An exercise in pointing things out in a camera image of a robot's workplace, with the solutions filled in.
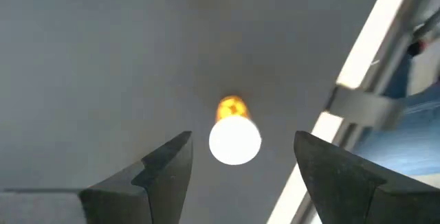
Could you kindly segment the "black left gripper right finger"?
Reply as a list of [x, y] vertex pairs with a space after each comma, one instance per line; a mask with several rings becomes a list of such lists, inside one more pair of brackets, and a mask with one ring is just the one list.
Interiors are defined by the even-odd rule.
[[439, 224], [439, 189], [389, 170], [311, 133], [294, 153], [323, 223]]

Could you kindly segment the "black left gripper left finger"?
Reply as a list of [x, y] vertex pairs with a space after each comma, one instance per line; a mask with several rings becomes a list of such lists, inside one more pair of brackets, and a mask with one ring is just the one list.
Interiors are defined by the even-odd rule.
[[2, 224], [178, 224], [193, 165], [191, 131], [87, 188], [1, 191]]

